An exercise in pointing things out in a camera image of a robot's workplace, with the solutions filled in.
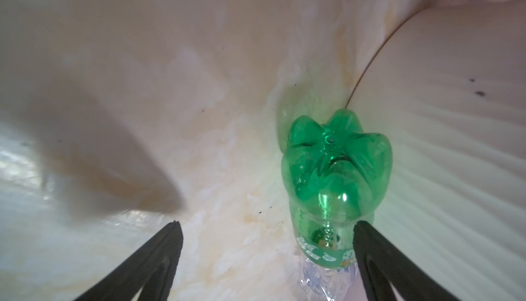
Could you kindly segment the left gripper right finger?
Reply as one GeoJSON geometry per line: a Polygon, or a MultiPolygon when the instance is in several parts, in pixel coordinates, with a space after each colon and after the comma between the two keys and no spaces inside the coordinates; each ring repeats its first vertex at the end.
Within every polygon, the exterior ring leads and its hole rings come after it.
{"type": "Polygon", "coordinates": [[[353,248],[368,300],[457,300],[366,221],[354,227],[353,248]]]}

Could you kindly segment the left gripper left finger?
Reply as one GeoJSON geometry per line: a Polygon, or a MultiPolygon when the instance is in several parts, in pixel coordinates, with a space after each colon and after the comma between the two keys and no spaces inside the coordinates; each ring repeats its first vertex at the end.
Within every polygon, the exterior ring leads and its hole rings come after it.
{"type": "Polygon", "coordinates": [[[135,253],[77,297],[78,300],[167,300],[173,285],[184,236],[171,222],[135,253]]]}

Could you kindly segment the green bottle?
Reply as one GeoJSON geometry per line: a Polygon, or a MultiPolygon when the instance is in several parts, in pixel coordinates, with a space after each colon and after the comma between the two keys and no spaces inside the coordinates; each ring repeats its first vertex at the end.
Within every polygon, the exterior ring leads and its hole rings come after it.
{"type": "Polygon", "coordinates": [[[295,239],[306,257],[328,269],[355,262],[354,227],[373,221],[392,167],[388,138],[364,132],[349,109],[339,109],[324,124],[308,116],[292,123],[282,178],[295,239]]]}

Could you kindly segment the blue label bottle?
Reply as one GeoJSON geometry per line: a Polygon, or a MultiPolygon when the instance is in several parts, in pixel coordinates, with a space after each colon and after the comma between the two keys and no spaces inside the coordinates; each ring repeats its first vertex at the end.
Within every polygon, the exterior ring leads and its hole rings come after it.
{"type": "Polygon", "coordinates": [[[356,264],[344,269],[327,269],[305,255],[299,258],[299,286],[306,300],[344,300],[357,276],[356,264]]]}

